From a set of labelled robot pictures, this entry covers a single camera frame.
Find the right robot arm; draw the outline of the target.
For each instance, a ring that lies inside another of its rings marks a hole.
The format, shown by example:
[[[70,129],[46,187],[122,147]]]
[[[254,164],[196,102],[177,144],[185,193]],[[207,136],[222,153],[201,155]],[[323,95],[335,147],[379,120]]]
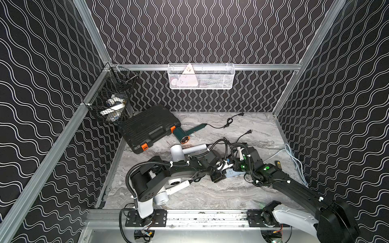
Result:
[[[272,187],[298,203],[305,211],[287,208],[272,201],[262,209],[261,220],[267,226],[289,225],[316,237],[321,243],[354,243],[360,235],[351,206],[344,201],[325,199],[292,179],[282,169],[265,164],[256,149],[234,143],[231,151],[234,170],[242,170],[256,187]]]

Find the light blue power strip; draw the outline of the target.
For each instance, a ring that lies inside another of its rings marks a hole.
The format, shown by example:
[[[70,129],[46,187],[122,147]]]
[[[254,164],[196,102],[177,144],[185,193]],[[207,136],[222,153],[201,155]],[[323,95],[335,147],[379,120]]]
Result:
[[[245,174],[245,172],[236,172],[233,169],[227,169],[225,171],[225,176],[227,178],[236,177],[236,176],[240,176],[240,175],[244,175],[244,174]]]

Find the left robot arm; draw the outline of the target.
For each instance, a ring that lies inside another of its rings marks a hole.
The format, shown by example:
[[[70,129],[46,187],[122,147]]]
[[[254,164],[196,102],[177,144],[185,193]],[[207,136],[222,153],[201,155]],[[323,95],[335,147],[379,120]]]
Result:
[[[209,150],[187,159],[164,161],[154,156],[146,162],[134,165],[126,174],[125,184],[134,199],[134,206],[141,219],[154,214],[153,201],[161,189],[173,179],[199,182],[205,176],[221,172],[228,152],[220,154]]]

